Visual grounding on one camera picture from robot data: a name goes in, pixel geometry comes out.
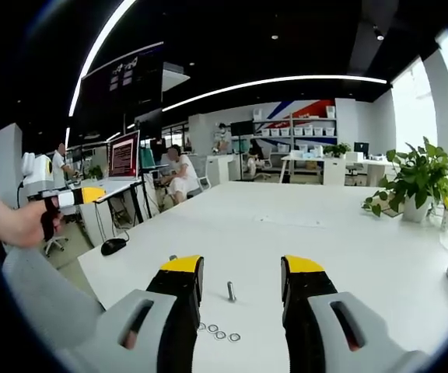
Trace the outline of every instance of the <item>man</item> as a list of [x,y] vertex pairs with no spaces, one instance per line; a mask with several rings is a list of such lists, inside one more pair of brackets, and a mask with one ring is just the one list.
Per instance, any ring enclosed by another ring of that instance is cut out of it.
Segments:
[[219,125],[219,131],[215,134],[215,149],[219,154],[228,154],[232,151],[231,133],[224,123]]
[[74,171],[70,166],[65,164],[63,160],[65,150],[65,144],[61,142],[58,149],[55,150],[53,154],[53,179],[55,189],[65,188],[65,178],[63,176],[63,172],[66,172],[70,176],[77,176],[79,174],[77,171]]
[[191,160],[187,155],[180,153],[179,145],[172,145],[167,151],[167,156],[176,174],[165,176],[162,183],[169,184],[169,195],[175,204],[180,204],[186,200],[187,192],[200,187],[198,177]]

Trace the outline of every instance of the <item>table leg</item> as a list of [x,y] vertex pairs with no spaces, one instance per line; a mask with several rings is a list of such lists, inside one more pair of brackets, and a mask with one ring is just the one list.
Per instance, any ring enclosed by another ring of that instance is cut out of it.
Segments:
[[281,175],[279,176],[279,183],[281,184],[283,182],[283,176],[285,175],[286,171],[286,163],[288,161],[283,161],[283,167],[281,168]]

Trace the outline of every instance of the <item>blue stripe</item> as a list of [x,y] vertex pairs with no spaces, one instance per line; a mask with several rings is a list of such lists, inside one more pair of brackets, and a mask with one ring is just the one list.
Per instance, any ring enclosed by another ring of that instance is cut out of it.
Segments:
[[279,112],[286,109],[293,101],[281,101],[274,110],[272,110],[272,113],[269,114],[268,119],[273,119],[275,115],[277,115]]

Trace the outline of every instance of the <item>ceiling light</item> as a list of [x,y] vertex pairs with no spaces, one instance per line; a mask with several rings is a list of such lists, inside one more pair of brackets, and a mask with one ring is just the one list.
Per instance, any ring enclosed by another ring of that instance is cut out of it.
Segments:
[[105,140],[105,142],[110,141],[112,138],[117,137],[119,134],[121,134],[120,132],[117,132],[116,134],[112,134],[107,140]]
[[67,127],[67,131],[65,132],[65,150],[68,149],[68,137],[70,136],[70,127]]
[[376,39],[377,39],[378,41],[382,41],[382,40],[385,39],[385,37],[384,37],[383,34],[381,33],[380,29],[378,29],[378,26],[377,26],[377,25],[373,25],[373,31],[374,31],[374,34],[376,35]]
[[257,80],[255,82],[248,82],[243,84],[231,85],[230,87],[217,89],[215,91],[211,91],[208,93],[204,93],[200,96],[191,97],[190,99],[186,99],[181,101],[180,103],[174,103],[168,107],[164,107],[162,111],[168,111],[171,109],[175,109],[176,107],[186,105],[187,103],[192,103],[198,99],[204,99],[205,97],[218,95],[219,93],[224,93],[228,91],[233,91],[234,89],[241,89],[246,87],[251,87],[254,85],[267,84],[267,83],[275,83],[275,82],[290,82],[292,80],[311,80],[311,79],[338,79],[338,80],[356,80],[358,82],[371,82],[371,83],[379,83],[379,84],[387,84],[386,80],[376,79],[376,78],[367,78],[365,76],[352,76],[352,75],[296,75],[296,76],[283,76],[281,78],[271,78],[264,80]]
[[74,96],[72,97],[72,103],[70,105],[70,110],[68,112],[69,117],[74,115],[75,105],[77,105],[77,99],[79,99],[79,92],[81,89],[82,78],[87,75],[89,68],[91,67],[91,64],[94,61],[94,58],[98,54],[98,51],[100,50],[104,41],[107,39],[110,31],[115,27],[115,25],[117,24],[119,19],[122,18],[122,16],[129,10],[129,8],[131,8],[131,5],[133,5],[135,2],[136,2],[136,0],[124,0],[118,6],[118,8],[115,9],[114,14],[112,14],[110,19],[108,19],[107,23],[101,30],[100,35],[98,35],[98,37],[96,38],[93,46],[91,47],[91,51],[89,51],[86,61],[84,62],[84,65],[82,66],[79,80],[77,81],[77,85],[75,86]]

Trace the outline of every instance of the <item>white pot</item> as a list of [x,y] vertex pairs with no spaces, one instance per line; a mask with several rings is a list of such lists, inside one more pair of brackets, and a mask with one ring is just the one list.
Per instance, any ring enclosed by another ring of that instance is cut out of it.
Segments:
[[429,210],[429,205],[432,203],[432,197],[429,196],[426,202],[420,207],[416,208],[415,196],[407,198],[404,203],[403,219],[413,221],[414,223],[421,223]]

